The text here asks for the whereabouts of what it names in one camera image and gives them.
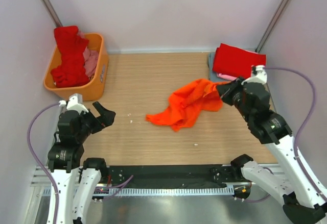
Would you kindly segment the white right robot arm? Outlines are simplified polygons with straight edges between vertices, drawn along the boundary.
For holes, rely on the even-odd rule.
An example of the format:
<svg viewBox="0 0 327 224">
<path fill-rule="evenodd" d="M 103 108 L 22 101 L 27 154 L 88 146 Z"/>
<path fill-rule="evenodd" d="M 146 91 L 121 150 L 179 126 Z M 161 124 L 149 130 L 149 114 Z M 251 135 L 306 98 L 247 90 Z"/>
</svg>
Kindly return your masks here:
<svg viewBox="0 0 327 224">
<path fill-rule="evenodd" d="M 251 134 L 278 161 L 286 180 L 263 169 L 248 155 L 231 165 L 243 178 L 256 183 L 282 206 L 292 223 L 319 223 L 326 217 L 326 195 L 300 151 L 285 119 L 270 109 L 270 93 L 261 83 L 236 79 L 216 86 L 221 100 L 234 106 Z"/>
</svg>

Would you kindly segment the orange t shirt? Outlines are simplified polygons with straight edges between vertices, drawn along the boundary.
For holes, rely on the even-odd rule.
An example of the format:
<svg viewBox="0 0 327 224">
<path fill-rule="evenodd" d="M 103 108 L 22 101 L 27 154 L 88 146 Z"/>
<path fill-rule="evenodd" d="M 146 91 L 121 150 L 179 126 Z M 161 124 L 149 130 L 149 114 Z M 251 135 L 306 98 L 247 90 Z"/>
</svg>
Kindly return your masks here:
<svg viewBox="0 0 327 224">
<path fill-rule="evenodd" d="M 177 132 L 191 128 L 202 111 L 217 112 L 223 102 L 216 86 L 227 82 L 197 79 L 174 91 L 168 98 L 167 108 L 157 114 L 147 114 L 145 120 L 156 126 L 168 126 Z"/>
</svg>

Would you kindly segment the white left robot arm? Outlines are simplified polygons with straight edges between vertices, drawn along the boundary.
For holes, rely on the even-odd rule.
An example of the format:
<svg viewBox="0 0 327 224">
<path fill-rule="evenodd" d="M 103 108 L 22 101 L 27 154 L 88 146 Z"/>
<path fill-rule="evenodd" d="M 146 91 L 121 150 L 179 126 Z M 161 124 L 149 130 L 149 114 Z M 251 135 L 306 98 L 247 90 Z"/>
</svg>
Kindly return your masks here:
<svg viewBox="0 0 327 224">
<path fill-rule="evenodd" d="M 103 158 L 87 158 L 83 143 L 91 135 L 113 124 L 116 113 L 93 103 L 96 117 L 89 110 L 68 108 L 59 116 L 55 143 L 48 153 L 52 183 L 48 223 L 85 223 L 96 185 L 108 176 Z"/>
</svg>

